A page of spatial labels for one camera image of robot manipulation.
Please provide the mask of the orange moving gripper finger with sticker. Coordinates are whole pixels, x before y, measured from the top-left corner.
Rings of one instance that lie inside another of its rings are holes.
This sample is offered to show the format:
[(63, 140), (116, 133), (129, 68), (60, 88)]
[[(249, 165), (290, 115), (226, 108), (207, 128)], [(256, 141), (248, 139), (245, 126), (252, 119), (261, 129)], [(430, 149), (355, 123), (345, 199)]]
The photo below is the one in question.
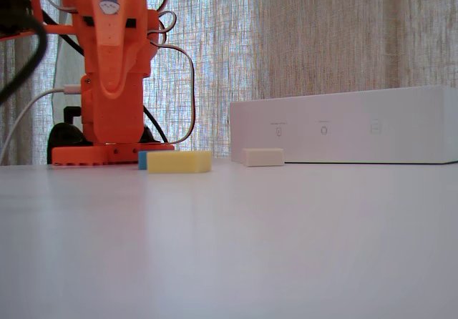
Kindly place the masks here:
[(94, 58), (101, 92), (109, 99), (119, 97), (127, 73), (136, 62), (142, 44), (147, 41), (147, 0), (75, 0), (80, 19), (80, 38), (88, 38), (93, 47), (85, 48), (86, 59)]

